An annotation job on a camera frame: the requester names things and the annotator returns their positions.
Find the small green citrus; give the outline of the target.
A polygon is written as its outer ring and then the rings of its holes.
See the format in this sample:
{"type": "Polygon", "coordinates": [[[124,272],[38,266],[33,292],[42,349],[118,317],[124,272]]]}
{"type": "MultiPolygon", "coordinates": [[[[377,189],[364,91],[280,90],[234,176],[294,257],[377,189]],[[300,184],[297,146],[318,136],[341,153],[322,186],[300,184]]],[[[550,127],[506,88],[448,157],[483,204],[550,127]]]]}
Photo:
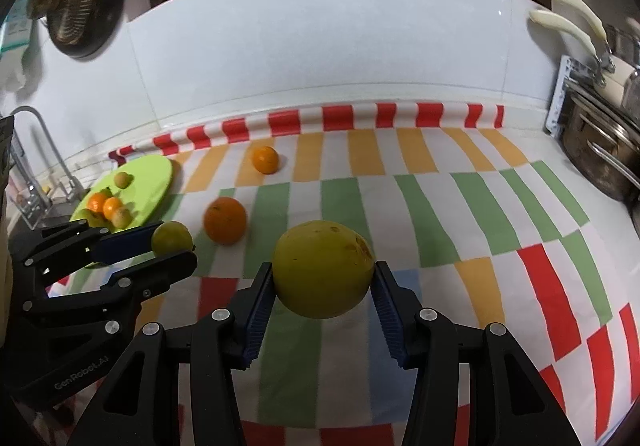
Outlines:
{"type": "Polygon", "coordinates": [[[90,209],[82,209],[78,212],[78,218],[83,219],[91,228],[103,228],[107,226],[107,221],[100,214],[90,209]]]}

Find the green-orange tangerine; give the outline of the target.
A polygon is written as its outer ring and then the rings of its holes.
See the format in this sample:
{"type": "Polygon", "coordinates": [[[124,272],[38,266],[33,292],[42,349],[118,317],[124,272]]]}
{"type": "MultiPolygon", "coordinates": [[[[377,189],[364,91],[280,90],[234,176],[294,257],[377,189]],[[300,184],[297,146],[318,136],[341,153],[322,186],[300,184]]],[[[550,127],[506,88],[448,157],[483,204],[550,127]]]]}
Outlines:
{"type": "Polygon", "coordinates": [[[151,247],[156,257],[163,257],[184,251],[191,252],[194,242],[184,224],[178,221],[164,221],[154,230],[151,247]]]}

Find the small yellow-green fruit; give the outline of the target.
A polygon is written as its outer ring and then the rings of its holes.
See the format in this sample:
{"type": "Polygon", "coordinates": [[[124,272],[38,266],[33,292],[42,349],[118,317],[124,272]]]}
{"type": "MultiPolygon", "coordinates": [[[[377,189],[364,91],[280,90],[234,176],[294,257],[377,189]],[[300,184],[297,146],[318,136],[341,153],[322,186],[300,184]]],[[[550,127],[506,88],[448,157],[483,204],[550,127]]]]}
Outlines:
{"type": "Polygon", "coordinates": [[[128,207],[122,206],[113,213],[111,223],[116,229],[126,229],[133,219],[128,207]]]}

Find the brownish green small fruit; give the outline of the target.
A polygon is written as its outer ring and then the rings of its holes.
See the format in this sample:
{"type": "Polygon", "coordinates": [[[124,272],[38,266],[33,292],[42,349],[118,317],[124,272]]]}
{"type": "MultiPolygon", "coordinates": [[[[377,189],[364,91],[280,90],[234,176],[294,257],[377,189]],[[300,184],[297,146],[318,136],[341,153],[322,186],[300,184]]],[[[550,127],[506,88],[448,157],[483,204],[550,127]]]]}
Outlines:
{"type": "Polygon", "coordinates": [[[126,189],[132,181],[132,176],[127,172],[118,172],[114,176],[114,185],[119,189],[126,189]]]}

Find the large front orange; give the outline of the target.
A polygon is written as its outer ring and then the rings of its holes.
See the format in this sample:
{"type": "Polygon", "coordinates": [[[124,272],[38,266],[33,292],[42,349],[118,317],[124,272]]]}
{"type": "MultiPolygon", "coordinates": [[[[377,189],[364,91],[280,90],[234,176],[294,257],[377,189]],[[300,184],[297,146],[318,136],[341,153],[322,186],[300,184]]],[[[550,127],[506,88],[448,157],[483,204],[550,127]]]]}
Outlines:
{"type": "Polygon", "coordinates": [[[203,228],[213,242],[230,247],[245,235],[247,229],[245,207],[235,198],[216,198],[207,206],[203,215],[203,228]]]}

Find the small orange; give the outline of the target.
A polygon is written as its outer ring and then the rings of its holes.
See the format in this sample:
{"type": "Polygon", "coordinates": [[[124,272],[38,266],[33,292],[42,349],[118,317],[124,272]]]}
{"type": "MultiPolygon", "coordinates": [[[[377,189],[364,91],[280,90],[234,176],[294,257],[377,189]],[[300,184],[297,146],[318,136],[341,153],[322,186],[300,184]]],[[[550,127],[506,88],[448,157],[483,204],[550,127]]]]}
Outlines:
{"type": "Polygon", "coordinates": [[[262,175],[275,174],[280,169],[279,153],[270,146],[261,146],[253,150],[252,164],[262,175]]]}

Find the large yellow-green pomelo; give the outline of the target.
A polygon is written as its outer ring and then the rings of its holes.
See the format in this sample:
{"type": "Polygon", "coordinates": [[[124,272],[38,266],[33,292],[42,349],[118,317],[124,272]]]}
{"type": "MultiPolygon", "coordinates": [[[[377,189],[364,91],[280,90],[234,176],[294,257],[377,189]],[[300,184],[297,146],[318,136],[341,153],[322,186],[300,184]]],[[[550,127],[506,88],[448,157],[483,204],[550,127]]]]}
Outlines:
{"type": "Polygon", "coordinates": [[[367,294],[375,257],[366,239],[335,221],[307,221],[280,236],[272,274],[283,305],[310,319],[353,309],[367,294]]]}

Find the tall chrome faucet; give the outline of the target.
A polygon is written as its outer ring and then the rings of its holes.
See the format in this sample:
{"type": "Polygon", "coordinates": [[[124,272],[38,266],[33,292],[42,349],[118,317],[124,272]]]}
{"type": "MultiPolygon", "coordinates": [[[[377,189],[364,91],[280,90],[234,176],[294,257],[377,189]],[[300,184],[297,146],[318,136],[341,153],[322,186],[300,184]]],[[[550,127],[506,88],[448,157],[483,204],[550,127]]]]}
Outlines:
{"type": "Polygon", "coordinates": [[[51,201],[30,169],[17,133],[10,146],[10,198],[29,229],[36,229],[51,208],[51,201]]]}

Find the thin chrome faucet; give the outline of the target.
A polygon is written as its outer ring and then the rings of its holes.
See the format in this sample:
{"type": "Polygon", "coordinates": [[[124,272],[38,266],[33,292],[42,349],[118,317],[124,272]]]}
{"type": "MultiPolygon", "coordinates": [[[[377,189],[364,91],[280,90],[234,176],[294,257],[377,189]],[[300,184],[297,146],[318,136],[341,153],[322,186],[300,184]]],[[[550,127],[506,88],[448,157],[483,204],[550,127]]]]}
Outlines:
{"type": "Polygon", "coordinates": [[[86,189],[81,184],[80,180],[70,171],[70,168],[67,166],[60,150],[58,150],[58,146],[51,136],[46,121],[43,120],[41,113],[33,106],[16,106],[11,111],[11,115],[13,115],[14,117],[15,115],[20,113],[29,114],[37,121],[40,134],[43,139],[47,141],[48,146],[48,149],[43,151],[42,158],[45,159],[48,154],[51,154],[53,161],[55,161],[55,165],[61,169],[63,175],[66,177],[67,185],[61,187],[65,195],[65,200],[67,202],[81,201],[86,194],[86,189]]]}

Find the green plate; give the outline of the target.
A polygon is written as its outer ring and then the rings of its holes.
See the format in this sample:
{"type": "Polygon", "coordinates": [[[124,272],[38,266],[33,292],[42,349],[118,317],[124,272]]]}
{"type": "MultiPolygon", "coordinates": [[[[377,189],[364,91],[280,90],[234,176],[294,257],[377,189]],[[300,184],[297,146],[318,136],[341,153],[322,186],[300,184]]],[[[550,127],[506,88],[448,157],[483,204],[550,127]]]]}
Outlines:
{"type": "Polygon", "coordinates": [[[145,157],[134,159],[99,179],[80,201],[70,220],[77,221],[80,218],[80,212],[90,203],[91,197],[108,188],[132,216],[132,221],[126,230],[144,226],[152,221],[153,215],[160,213],[160,205],[166,198],[172,175],[174,175],[174,168],[171,161],[162,154],[145,155],[145,157]],[[115,176],[118,173],[126,173],[130,176],[130,183],[126,188],[116,184],[115,176]]]}

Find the colourful striped tablecloth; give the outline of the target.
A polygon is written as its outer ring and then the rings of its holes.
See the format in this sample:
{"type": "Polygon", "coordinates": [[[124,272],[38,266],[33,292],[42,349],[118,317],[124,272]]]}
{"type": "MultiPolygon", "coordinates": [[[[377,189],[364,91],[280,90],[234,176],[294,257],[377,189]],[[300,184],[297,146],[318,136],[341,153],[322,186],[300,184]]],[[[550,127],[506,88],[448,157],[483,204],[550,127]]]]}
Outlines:
{"type": "Polygon", "coordinates": [[[397,281],[450,320],[498,321],[533,360],[582,444],[609,440],[639,395],[639,239],[623,203],[577,172],[549,136],[506,110],[396,103],[285,110],[202,125],[126,148],[162,152],[177,175],[162,215],[195,239],[193,277],[145,304],[168,328],[224,306],[286,229],[328,219],[360,233],[397,281]],[[253,150],[280,169],[258,173],[253,150]],[[225,247],[203,215],[245,207],[225,247]]]}

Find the tissue pack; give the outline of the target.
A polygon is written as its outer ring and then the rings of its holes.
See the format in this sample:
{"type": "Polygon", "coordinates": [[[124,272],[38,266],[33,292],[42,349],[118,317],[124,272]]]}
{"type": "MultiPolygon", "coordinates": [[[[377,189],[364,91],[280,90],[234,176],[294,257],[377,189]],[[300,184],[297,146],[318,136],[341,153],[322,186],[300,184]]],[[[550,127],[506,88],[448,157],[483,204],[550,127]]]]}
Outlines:
{"type": "Polygon", "coordinates": [[[1,54],[25,49],[32,35],[32,20],[27,14],[28,0],[16,0],[1,25],[1,54]]]}

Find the steel pot on rack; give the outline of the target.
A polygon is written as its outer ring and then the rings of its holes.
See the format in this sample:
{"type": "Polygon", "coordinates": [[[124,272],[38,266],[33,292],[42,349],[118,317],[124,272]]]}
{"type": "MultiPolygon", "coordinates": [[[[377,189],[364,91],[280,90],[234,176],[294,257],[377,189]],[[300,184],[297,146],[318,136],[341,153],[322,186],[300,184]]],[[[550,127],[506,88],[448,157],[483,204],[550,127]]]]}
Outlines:
{"type": "Polygon", "coordinates": [[[567,91],[570,105],[563,134],[567,158],[608,197],[634,205],[639,200],[639,137],[592,100],[567,91]]]}

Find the steel ladle strainer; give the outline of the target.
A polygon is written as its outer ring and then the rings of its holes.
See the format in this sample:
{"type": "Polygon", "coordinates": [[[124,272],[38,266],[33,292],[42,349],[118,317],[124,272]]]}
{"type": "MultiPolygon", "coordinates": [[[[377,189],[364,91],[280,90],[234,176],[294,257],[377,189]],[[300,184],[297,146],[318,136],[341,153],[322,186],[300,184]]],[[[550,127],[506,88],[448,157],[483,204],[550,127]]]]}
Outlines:
{"type": "Polygon", "coordinates": [[[626,80],[620,107],[630,116],[638,117],[640,112],[640,76],[636,68],[626,80]]]}

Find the dish rack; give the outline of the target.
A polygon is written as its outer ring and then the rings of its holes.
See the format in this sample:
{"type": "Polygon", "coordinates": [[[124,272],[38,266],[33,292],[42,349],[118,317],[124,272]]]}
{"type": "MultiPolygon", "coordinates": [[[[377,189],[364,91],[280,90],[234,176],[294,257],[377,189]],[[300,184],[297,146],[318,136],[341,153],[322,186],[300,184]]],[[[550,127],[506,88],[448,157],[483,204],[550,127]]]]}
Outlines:
{"type": "Polygon", "coordinates": [[[562,56],[544,128],[575,165],[597,161],[590,143],[634,171],[639,169],[639,125],[592,87],[593,72],[562,56]]]}

